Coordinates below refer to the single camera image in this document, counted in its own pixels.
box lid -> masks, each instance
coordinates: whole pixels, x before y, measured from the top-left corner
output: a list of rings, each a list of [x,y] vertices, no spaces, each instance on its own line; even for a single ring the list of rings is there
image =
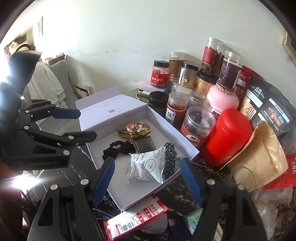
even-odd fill
[[[79,122],[82,131],[147,105],[120,94],[118,87],[95,93],[75,103],[81,112]]]

pink jar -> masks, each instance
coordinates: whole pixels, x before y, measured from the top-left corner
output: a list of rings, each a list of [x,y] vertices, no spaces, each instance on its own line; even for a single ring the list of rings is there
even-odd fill
[[[216,119],[218,119],[224,109],[237,109],[238,106],[239,99],[235,93],[225,94],[215,85],[210,88],[207,94],[206,109],[208,109]]]

barcode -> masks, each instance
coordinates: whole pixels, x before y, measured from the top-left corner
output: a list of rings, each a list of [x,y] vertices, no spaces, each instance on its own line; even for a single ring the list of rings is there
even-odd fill
[[[120,229],[121,229],[122,232],[126,232],[126,231],[132,229],[134,226],[135,225],[134,225],[133,222],[129,222],[126,225],[121,226]]]

red canister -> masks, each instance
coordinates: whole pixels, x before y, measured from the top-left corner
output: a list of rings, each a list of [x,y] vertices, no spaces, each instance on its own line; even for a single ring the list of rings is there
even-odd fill
[[[202,155],[209,164],[222,166],[244,147],[251,135],[249,120],[238,110],[225,109],[202,146]]]

cardboard box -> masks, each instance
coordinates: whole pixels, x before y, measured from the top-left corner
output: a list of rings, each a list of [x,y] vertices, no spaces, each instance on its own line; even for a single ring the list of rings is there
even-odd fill
[[[79,118],[81,130],[93,130],[97,133],[96,140],[87,143],[97,169],[104,163],[103,150],[114,141],[127,140],[120,137],[117,130],[130,122],[144,122],[150,126],[150,136],[156,149],[164,146],[166,142],[171,142],[175,145],[177,154],[182,154],[190,160],[199,153],[180,132],[147,104],[120,94],[117,87],[80,99],[76,101],[76,106],[81,112]],[[108,187],[109,194],[120,210],[126,210],[152,193],[158,192],[180,174],[180,170],[177,170],[164,184],[159,184],[155,180],[129,184],[124,181],[129,159],[129,155],[117,156],[115,172]]]

